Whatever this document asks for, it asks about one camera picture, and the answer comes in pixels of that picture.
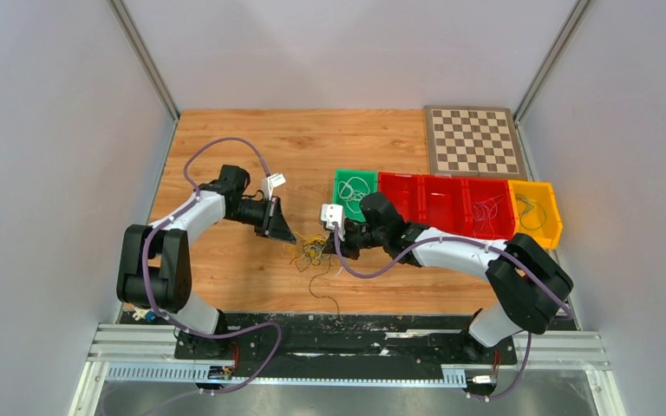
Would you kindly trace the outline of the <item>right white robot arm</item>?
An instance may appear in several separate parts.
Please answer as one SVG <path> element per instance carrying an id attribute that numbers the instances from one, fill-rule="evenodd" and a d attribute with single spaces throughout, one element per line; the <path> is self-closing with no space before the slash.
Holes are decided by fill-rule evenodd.
<path id="1" fill-rule="evenodd" d="M 507 239 L 467 237 L 431 224 L 407 221 L 382 193 L 364 197 L 364 219 L 347 218 L 337 204 L 323 204 L 319 221 L 329 232 L 324 253 L 338 257 L 344 270 L 373 279 L 397 264 L 451 270 L 487 282 L 494 305 L 472 315 L 460 332 L 460 349 L 470 361 L 483 361 L 505 338 L 520 332 L 543 334 L 564 312 L 574 283 L 532 236 Z"/>

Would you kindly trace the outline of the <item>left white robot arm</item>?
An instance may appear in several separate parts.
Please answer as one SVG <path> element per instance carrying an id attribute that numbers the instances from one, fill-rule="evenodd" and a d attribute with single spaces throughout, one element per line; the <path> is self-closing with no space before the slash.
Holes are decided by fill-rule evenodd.
<path id="1" fill-rule="evenodd" d="M 190 248 L 211 226 L 225 219 L 253 227 L 257 236 L 289 244 L 296 237 L 284 219 L 276 187 L 281 173 L 265 177 L 261 198 L 245 193 L 250 174 L 239 166 L 224 165 L 219 177 L 197 185 L 190 198 L 151 224 L 132 224 L 125 230 L 117 297 L 180 330 L 198 336 L 197 347 L 210 359 L 227 354 L 231 337 L 220 310 L 205 303 L 192 289 Z"/>

